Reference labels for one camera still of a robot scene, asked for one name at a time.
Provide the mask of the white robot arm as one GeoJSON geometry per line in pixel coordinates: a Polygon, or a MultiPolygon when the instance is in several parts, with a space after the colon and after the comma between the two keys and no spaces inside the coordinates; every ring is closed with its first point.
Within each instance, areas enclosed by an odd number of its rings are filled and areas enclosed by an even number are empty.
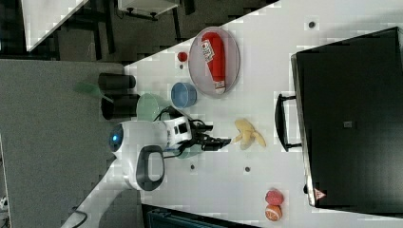
{"type": "Polygon", "coordinates": [[[210,125],[185,116],[117,124],[109,136],[115,160],[61,228],[98,228],[105,211],[125,190],[153,191],[160,187],[165,175],[164,153],[172,151],[178,157],[195,144],[203,151],[218,151],[231,142],[209,136],[211,130],[210,125]]]}

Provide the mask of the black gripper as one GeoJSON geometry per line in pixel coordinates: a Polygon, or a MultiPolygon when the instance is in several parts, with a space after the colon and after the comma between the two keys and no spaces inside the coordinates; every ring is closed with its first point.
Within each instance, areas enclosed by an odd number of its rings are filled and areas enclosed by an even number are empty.
{"type": "Polygon", "coordinates": [[[189,124],[192,133],[190,144],[200,145],[203,151],[218,151],[231,142],[230,139],[208,138],[206,132],[212,131],[213,126],[205,124],[202,120],[190,120],[189,124]]]}

